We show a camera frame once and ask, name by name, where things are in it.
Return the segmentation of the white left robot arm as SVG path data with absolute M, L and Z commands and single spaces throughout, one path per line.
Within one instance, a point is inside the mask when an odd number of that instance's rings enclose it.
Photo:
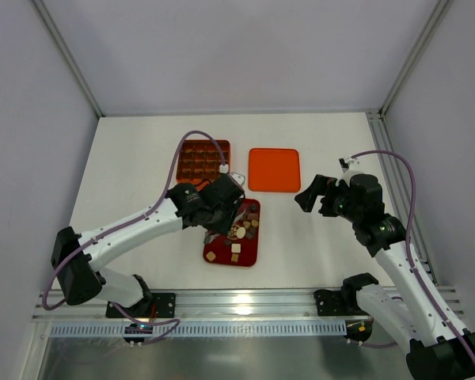
M 148 241 L 189 227 L 228 233 L 245 198 L 244 182 L 241 174 L 223 173 L 201 189 L 177 184 L 155 204 L 118 222 L 82 234 L 70 226 L 60 230 L 51 265 L 63 303 L 78 306 L 97 298 L 125 317 L 148 317 L 154 296 L 145 280 L 108 265 Z

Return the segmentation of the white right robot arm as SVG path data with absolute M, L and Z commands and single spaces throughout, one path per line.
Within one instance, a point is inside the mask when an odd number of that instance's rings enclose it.
M 470 379 L 475 376 L 475 332 L 453 312 L 430 280 L 401 221 L 386 213 L 382 186 L 370 174 L 347 179 L 317 175 L 295 202 L 310 212 L 351 223 L 356 240 L 393 281 L 394 300 L 369 273 L 346 278 L 341 297 L 348 310 L 375 319 L 403 350 L 414 379 Z

